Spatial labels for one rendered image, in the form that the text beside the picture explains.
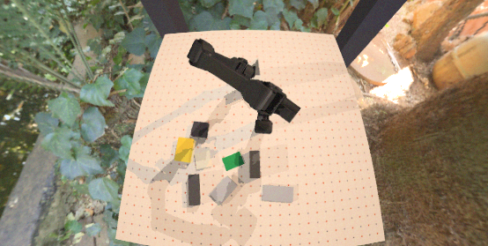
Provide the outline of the yellow rectangular block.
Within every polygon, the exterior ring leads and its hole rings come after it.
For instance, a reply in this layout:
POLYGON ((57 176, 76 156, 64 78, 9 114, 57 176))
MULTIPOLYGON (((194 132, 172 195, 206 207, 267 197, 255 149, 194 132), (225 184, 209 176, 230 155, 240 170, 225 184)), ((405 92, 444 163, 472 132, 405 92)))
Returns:
POLYGON ((179 137, 174 160, 190 162, 193 153, 193 144, 194 139, 179 137))

